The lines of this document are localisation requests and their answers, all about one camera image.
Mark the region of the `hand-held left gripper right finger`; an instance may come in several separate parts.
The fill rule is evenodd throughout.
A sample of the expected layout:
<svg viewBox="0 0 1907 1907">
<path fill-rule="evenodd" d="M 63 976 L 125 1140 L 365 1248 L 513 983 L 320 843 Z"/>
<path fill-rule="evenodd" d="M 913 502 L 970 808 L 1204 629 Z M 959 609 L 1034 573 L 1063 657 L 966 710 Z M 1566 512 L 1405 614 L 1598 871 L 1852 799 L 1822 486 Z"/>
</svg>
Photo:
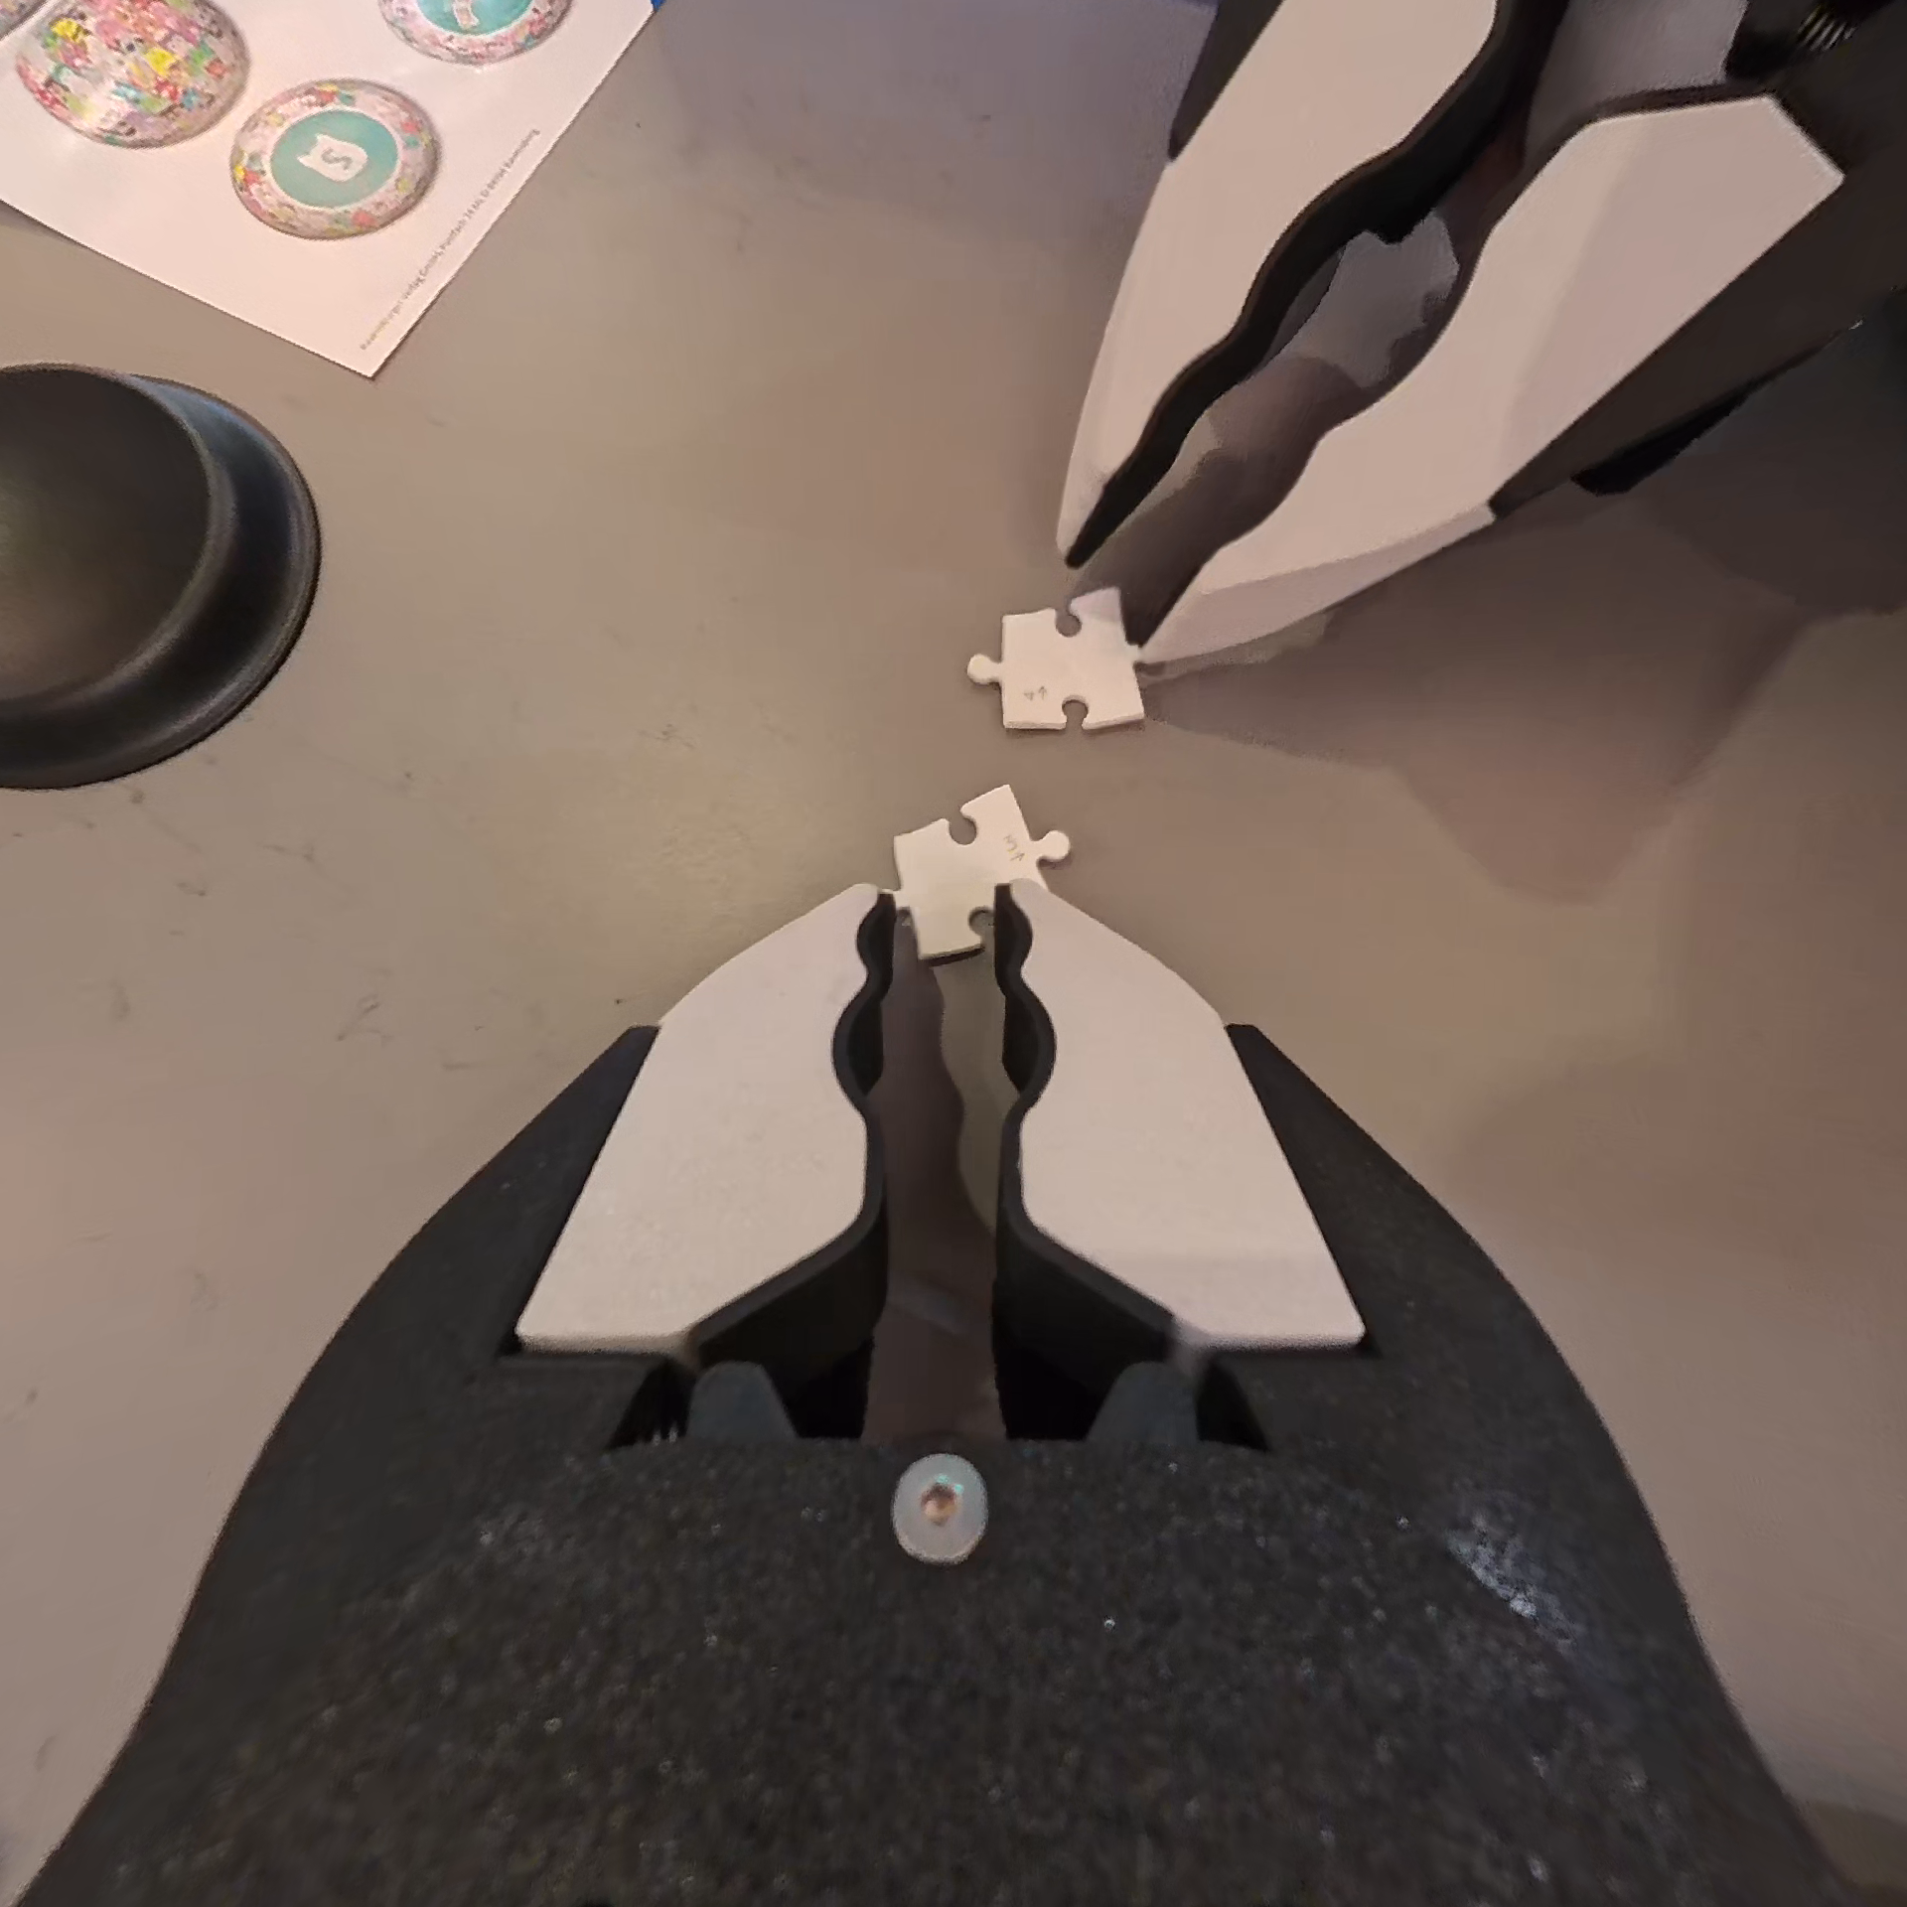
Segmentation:
<svg viewBox="0 0 1907 1907">
<path fill-rule="evenodd" d="M 1201 1408 L 1214 1359 L 1367 1346 L 1246 1052 L 1176 968 L 1035 882 L 1000 888 L 1014 1098 L 1000 1137 L 994 1389 L 1087 1435 L 1135 1368 Z"/>
</svg>

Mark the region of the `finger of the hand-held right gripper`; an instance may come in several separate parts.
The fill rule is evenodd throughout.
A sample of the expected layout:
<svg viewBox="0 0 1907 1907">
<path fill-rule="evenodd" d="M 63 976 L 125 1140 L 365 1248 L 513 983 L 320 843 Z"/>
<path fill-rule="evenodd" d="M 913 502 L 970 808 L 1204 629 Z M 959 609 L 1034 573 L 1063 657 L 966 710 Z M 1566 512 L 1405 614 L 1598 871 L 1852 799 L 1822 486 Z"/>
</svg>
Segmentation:
<svg viewBox="0 0 1907 1907">
<path fill-rule="evenodd" d="M 1534 83 L 1549 2 L 1220 5 L 1119 278 L 1056 546 L 1086 564 L 1354 241 L 1405 237 Z"/>
<path fill-rule="evenodd" d="M 1145 644 L 1293 629 L 1493 519 L 1493 498 L 1843 184 L 1767 93 L 1590 120 L 1496 218 L 1420 362 L 1329 430 Z"/>
</svg>

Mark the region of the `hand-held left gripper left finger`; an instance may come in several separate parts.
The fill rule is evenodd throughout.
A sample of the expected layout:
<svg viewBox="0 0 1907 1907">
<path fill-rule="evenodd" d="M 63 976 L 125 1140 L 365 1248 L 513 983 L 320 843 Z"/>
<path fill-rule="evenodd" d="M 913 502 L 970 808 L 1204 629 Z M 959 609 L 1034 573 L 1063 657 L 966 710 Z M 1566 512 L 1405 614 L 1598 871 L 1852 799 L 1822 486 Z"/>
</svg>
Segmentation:
<svg viewBox="0 0 1907 1907">
<path fill-rule="evenodd" d="M 655 1029 L 516 1320 L 526 1352 L 753 1365 L 800 1435 L 863 1435 L 891 1286 L 894 899 L 852 885 Z"/>
</svg>

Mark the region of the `white puzzle piece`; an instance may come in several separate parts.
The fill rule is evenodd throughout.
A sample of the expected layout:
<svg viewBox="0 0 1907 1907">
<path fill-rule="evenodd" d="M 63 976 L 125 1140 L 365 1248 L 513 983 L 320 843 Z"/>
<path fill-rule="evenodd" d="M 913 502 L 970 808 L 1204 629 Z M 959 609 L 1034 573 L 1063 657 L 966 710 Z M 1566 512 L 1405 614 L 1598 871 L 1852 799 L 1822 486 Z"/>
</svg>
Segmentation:
<svg viewBox="0 0 1907 1907">
<path fill-rule="evenodd" d="M 1135 727 L 1147 720 L 1137 682 L 1137 649 L 1128 643 L 1119 588 L 1096 588 L 1061 610 L 1008 613 L 1000 653 L 971 653 L 967 679 L 1000 694 L 1008 731 L 1064 731 L 1068 710 L 1081 710 L 1086 731 Z"/>
<path fill-rule="evenodd" d="M 892 839 L 892 897 L 913 921 L 921 963 L 953 963 L 980 951 L 983 937 L 971 918 L 994 907 L 997 888 L 1017 878 L 1044 888 L 1044 867 L 1059 867 L 1072 851 L 1063 831 L 1029 826 L 1008 783 L 971 797 L 961 815 L 971 824 L 967 841 L 959 841 L 942 816 Z"/>
</svg>

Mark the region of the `white printed instruction leaflet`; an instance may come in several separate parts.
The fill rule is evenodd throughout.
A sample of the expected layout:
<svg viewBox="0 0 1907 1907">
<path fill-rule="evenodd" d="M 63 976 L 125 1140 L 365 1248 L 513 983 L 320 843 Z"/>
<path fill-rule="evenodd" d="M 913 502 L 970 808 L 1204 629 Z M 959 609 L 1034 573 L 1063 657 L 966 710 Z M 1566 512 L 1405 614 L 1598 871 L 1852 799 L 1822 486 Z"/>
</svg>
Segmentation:
<svg viewBox="0 0 1907 1907">
<path fill-rule="evenodd" d="M 5 5 L 5 207 L 375 375 L 655 5 Z"/>
</svg>

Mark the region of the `black round stand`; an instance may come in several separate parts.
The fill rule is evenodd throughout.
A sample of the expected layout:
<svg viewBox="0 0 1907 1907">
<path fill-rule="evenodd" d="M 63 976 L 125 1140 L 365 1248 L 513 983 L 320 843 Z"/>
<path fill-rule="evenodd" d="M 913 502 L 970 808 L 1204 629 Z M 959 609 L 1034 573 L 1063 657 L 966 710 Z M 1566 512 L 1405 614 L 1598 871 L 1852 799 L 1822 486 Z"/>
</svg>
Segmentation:
<svg viewBox="0 0 1907 1907">
<path fill-rule="evenodd" d="M 237 720 L 317 597 L 317 505 L 226 397 L 3 369 L 3 784 L 125 778 Z"/>
</svg>

